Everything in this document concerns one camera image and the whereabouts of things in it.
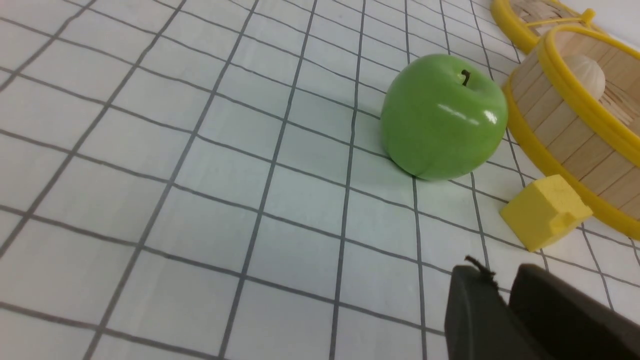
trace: yellow plastic hoop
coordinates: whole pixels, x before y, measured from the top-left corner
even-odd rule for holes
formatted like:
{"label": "yellow plastic hoop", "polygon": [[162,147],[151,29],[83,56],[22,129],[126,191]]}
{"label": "yellow plastic hoop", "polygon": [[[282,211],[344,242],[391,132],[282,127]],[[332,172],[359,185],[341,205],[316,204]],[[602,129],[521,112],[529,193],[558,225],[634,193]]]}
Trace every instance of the yellow plastic hoop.
{"label": "yellow plastic hoop", "polygon": [[595,16],[595,12],[592,9],[587,9],[583,14],[579,14],[557,0],[549,0],[550,2],[566,10],[568,13],[572,14],[574,18],[544,20],[532,23],[532,25],[528,26],[516,15],[515,12],[513,12],[510,1],[511,0],[493,0],[493,2],[491,3],[491,15],[493,16],[493,19],[495,20],[495,23],[498,25],[500,30],[502,30],[502,32],[525,54],[529,54],[540,39],[537,34],[529,29],[529,26],[534,26],[536,24],[579,20],[586,27],[606,34],[598,26],[595,26],[591,23],[593,17]]}
{"label": "yellow plastic hoop", "polygon": [[[556,33],[571,31],[606,42],[640,60],[640,53],[621,42],[601,33],[580,26],[557,26],[542,36],[537,48],[538,62],[558,94],[571,109],[615,151],[622,154],[635,166],[640,167],[640,138],[609,113],[582,87],[578,79],[566,66],[556,47]],[[640,221],[614,208],[608,202],[584,186],[567,171],[538,141],[523,118],[512,95],[513,73],[504,85],[509,106],[509,130],[531,161],[546,175],[561,174],[591,207],[602,222],[627,236],[640,238]]]}

